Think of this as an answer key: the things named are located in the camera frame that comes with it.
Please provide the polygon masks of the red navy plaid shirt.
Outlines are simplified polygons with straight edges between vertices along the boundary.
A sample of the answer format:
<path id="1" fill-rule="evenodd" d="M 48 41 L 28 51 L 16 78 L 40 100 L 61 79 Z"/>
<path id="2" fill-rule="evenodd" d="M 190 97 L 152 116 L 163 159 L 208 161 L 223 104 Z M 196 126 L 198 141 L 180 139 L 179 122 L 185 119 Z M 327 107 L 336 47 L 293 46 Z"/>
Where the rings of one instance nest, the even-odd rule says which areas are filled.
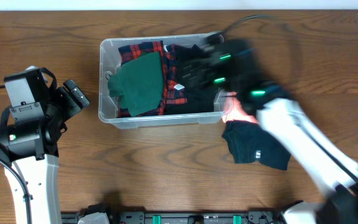
<path id="1" fill-rule="evenodd" d="M 157 116 L 164 115 L 164 110 L 168 110 L 168 106 L 185 105 L 188 98 L 185 89 L 176 89 L 177 79 L 177 53 L 179 45 L 168 45 L 167 50 L 164 49 L 163 41 L 142 42 L 141 44 L 132 44 L 119 47 L 118 51 L 121 56 L 121 65 L 131 60 L 138 59 L 148 53 L 158 52 L 161 56 L 162 72 L 164 79 L 163 103 L 159 104 L 156 109 L 141 113 L 139 116 Z"/>

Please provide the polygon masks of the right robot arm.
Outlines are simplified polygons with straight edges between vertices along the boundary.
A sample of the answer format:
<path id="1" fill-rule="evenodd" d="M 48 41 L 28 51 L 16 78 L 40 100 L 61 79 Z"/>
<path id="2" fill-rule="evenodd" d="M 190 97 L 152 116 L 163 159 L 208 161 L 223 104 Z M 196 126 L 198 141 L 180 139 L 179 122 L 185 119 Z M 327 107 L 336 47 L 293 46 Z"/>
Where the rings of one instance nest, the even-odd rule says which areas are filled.
<path id="1" fill-rule="evenodd" d="M 244 40 L 206 36 L 201 57 L 182 60 L 183 85 L 217 85 L 233 91 L 247 114 L 304 168 L 325 197 L 322 204 L 298 203 L 284 210 L 282 223 L 358 223 L 358 163 L 341 152 L 305 115 L 288 90 L 260 67 Z"/>

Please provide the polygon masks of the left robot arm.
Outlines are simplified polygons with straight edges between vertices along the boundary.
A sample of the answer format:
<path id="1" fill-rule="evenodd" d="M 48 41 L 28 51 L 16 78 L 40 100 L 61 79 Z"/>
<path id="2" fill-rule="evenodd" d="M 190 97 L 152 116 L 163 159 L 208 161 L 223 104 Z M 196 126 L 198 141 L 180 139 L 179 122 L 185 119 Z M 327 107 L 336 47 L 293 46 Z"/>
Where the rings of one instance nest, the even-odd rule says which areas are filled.
<path id="1" fill-rule="evenodd" d="M 0 160 L 5 165 L 17 223 L 61 223 L 57 142 L 66 121 L 90 101 L 73 80 L 57 85 L 45 67 L 4 78 L 11 104 L 0 119 Z"/>

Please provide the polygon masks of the clear plastic storage bin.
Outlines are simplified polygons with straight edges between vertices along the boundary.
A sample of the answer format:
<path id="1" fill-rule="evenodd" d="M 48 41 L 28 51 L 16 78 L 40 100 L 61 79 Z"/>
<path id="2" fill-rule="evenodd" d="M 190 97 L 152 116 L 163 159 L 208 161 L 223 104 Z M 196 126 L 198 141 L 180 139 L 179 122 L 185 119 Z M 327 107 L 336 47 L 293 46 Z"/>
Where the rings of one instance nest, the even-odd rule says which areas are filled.
<path id="1" fill-rule="evenodd" d="M 118 129 L 136 129 L 147 126 L 165 126 L 176 124 L 206 124 L 217 123 L 224 114 L 224 105 L 227 93 L 223 90 L 216 94 L 214 99 L 214 111 L 207 113 L 175 114 L 163 116 L 141 116 L 135 118 L 120 118 L 119 104 L 117 100 L 109 96 L 108 80 L 111 75 L 121 67 L 121 56 L 119 47 L 125 45 L 141 44 L 143 42 L 162 41 L 165 45 L 177 44 L 184 47 L 204 45 L 204 38 L 209 34 L 188 34 L 188 35 L 169 35 L 156 37 L 131 37 L 105 39 L 100 45 L 99 63 L 99 119 L 111 124 Z"/>

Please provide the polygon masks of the black garment white tag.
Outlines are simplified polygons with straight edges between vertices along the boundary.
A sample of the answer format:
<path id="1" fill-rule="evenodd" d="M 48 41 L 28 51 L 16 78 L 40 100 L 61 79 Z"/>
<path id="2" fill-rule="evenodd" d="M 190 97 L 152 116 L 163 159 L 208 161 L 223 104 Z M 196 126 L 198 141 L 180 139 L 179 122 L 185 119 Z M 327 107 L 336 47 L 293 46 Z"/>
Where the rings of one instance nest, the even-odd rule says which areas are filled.
<path id="1" fill-rule="evenodd" d="M 205 58 L 206 54 L 197 46 L 183 47 L 180 46 L 177 53 L 176 66 L 188 62 L 190 60 Z M 191 114 L 191 113 L 207 113 L 214 111 L 214 100 L 218 90 L 214 87 L 198 89 L 186 86 L 183 81 L 180 80 L 180 75 L 176 73 L 178 84 L 176 89 L 185 89 L 185 93 L 188 98 L 188 103 L 185 105 L 168 106 L 168 110 L 164 110 L 164 115 L 174 114 Z"/>

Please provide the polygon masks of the dark green garment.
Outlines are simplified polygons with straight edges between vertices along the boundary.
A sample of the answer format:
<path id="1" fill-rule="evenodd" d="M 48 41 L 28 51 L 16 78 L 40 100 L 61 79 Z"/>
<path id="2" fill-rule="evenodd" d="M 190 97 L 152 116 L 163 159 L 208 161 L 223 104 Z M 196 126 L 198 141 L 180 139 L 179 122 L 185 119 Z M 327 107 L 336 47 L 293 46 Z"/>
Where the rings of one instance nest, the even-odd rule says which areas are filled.
<path id="1" fill-rule="evenodd" d="M 163 71 L 158 52 L 143 53 L 123 64 L 108 81 L 109 95 L 131 116 L 158 108 L 163 97 Z"/>

